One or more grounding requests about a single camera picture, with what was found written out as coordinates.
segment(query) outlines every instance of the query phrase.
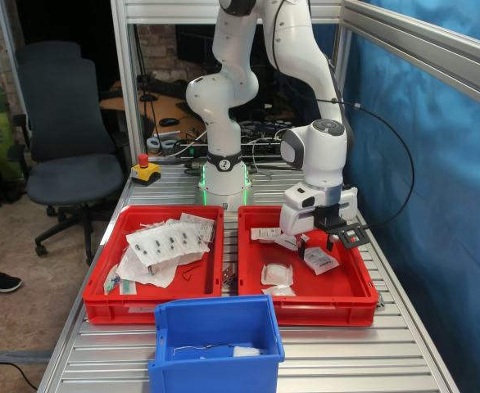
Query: office chair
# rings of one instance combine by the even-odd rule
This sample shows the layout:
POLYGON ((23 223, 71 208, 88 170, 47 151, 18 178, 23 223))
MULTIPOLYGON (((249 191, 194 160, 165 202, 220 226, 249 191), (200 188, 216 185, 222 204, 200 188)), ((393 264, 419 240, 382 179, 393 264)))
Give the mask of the office chair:
POLYGON ((109 215, 89 204, 119 191, 124 182, 115 144, 103 126, 94 64, 28 62, 18 73, 32 124, 31 156, 39 163, 30 173, 25 166, 27 194, 40 205, 61 206, 60 222, 36 237, 36 253, 47 253, 44 240, 83 223, 90 264, 92 222, 109 215))
POLYGON ((67 41, 42 41, 31 43, 16 49, 15 58, 18 66, 31 61, 74 60, 82 57, 80 46, 67 41))

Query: green led light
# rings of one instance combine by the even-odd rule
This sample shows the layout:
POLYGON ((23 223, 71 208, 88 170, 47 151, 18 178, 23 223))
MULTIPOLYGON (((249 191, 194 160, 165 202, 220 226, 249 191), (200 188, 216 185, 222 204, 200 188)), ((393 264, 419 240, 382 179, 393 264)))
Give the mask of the green led light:
POLYGON ((200 183, 198 185, 200 187, 204 187, 206 185, 206 166, 205 165, 202 167, 202 179, 200 180, 200 183))
POLYGON ((243 166, 243 176, 244 176, 246 186, 250 185, 251 182, 249 181, 249 176, 248 176, 248 173, 247 173, 247 165, 243 166))

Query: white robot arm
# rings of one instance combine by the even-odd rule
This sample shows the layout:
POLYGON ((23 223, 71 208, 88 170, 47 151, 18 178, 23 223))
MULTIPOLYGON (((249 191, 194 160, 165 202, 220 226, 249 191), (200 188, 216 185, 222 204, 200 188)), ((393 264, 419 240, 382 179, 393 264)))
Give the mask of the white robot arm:
MULTIPOLYGON (((309 84, 317 99, 331 100, 337 94, 328 60, 313 35, 307 0, 220 0, 220 5, 213 53, 222 70, 192 81, 187 99, 207 125, 209 153, 203 187, 226 196, 247 187, 240 127, 229 118, 229 108, 250 101, 258 91, 249 58, 259 18, 273 66, 309 84)), ((319 111, 323 120, 291 129, 283 138, 282 157, 304 171, 304 181, 284 194, 280 226, 287 234, 310 231, 322 225, 320 221, 326 228, 340 226, 340 215, 344 219, 356 215, 356 189, 342 192, 347 133, 340 106, 319 102, 319 111)))

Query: aluminum table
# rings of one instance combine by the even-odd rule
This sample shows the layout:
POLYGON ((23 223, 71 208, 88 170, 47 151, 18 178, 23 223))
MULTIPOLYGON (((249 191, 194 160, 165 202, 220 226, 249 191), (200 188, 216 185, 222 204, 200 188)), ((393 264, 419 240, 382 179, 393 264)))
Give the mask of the aluminum table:
MULTIPOLYGON (((82 291, 127 205, 191 205, 198 178, 183 166, 162 167, 150 187, 128 181, 76 298, 38 393, 150 393, 147 361, 155 356, 154 325, 94 325, 86 318, 82 291)), ((253 175, 256 205, 280 205, 301 172, 253 175)), ((238 261, 238 219, 224 215, 224 269, 238 261)), ((360 247, 385 307, 371 327, 281 327, 286 360, 278 393, 458 392, 427 331, 378 243, 360 247)))

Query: metal profile rail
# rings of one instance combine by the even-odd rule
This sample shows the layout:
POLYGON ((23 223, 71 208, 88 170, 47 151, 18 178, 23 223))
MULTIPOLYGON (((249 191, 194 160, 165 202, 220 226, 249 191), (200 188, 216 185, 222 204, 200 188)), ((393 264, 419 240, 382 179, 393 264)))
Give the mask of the metal profile rail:
POLYGON ((480 41, 358 0, 341 25, 480 102, 480 41))
MULTIPOLYGON (((338 23, 341 0, 311 0, 313 23, 338 23)), ((220 9, 217 0, 125 0, 129 24, 214 25, 220 9)))
MULTIPOLYGON (((127 183, 95 263, 124 206, 194 202, 198 178, 183 170, 163 168, 161 181, 150 187, 127 183)), ((286 170, 274 171, 272 179, 254 175, 255 203, 281 204, 283 191, 300 179, 300 173, 286 170)), ((224 269, 236 269, 237 216, 227 213, 224 219, 224 269)), ((277 392, 458 392, 374 238, 360 253, 386 306, 367 328, 281 327, 286 361, 278 371, 277 392)), ((224 295, 235 292, 225 287, 224 295)), ((85 317, 80 292, 38 392, 149 392, 154 325, 93 325, 85 317)))

